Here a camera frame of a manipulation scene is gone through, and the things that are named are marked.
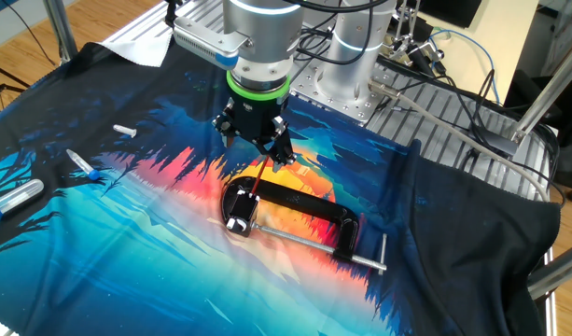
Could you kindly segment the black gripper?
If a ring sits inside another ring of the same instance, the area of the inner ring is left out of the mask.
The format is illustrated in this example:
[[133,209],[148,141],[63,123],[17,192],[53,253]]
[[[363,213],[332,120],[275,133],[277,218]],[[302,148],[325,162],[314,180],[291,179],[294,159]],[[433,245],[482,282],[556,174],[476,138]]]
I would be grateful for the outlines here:
[[288,123],[282,117],[287,104],[284,97],[254,100],[232,93],[213,126],[221,134],[224,147],[233,143],[234,128],[243,139],[256,141],[259,151],[271,158],[272,171],[277,173],[296,161]]

